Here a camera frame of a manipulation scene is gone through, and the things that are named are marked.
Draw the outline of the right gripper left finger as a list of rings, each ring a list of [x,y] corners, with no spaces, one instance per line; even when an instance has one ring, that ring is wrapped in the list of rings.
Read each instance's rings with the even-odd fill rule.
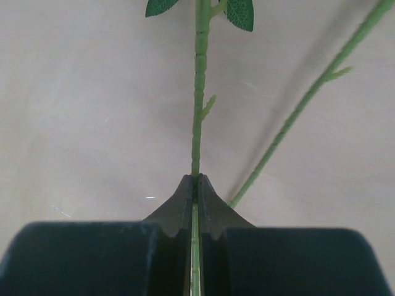
[[[188,295],[192,179],[141,221],[36,221],[1,260],[2,295]]]

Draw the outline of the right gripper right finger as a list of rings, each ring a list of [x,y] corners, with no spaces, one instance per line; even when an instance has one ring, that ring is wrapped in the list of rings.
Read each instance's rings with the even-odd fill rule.
[[[256,227],[206,175],[198,185],[204,295],[391,295],[374,250],[348,228]]]

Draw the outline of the pink rose stem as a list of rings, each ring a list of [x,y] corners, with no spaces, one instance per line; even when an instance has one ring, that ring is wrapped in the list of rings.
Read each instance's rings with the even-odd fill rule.
[[[205,100],[207,49],[210,22],[218,14],[244,31],[254,28],[251,1],[196,1],[194,39],[194,113],[191,173],[182,178],[174,194],[146,222],[159,230],[149,295],[225,295],[230,291],[227,237],[229,230],[245,230],[251,224],[214,191],[200,172],[202,123],[215,103]]]
[[[328,64],[326,69],[318,76],[314,83],[310,86],[308,91],[303,95],[301,100],[297,103],[289,117],[283,122],[282,127],[273,141],[270,143],[268,149],[265,151],[263,156],[260,158],[254,170],[248,176],[245,183],[241,186],[240,190],[235,196],[229,201],[229,206],[234,208],[240,202],[240,200],[247,193],[248,189],[253,185],[254,181],[259,177],[264,166],[267,164],[274,151],[278,148],[281,141],[285,138],[297,118],[300,116],[302,111],[305,109],[311,99],[318,93],[320,88],[327,82],[335,80],[352,70],[352,67],[346,67],[338,70],[337,68],[346,60],[352,51],[367,37],[373,27],[383,18],[394,5],[394,0],[379,1],[373,9],[364,18],[364,21],[357,27],[353,32],[348,41],[342,46],[341,50],[334,56],[333,60]]]

